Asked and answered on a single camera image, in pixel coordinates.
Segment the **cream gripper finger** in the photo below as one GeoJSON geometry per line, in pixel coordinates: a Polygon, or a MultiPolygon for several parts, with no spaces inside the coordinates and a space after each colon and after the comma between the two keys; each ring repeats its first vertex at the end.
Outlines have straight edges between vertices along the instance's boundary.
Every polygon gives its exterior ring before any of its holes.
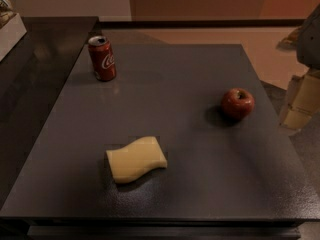
{"type": "Polygon", "coordinates": [[[299,77],[293,75],[280,110],[279,126],[299,131],[320,111],[320,70],[310,68],[299,77]]]}

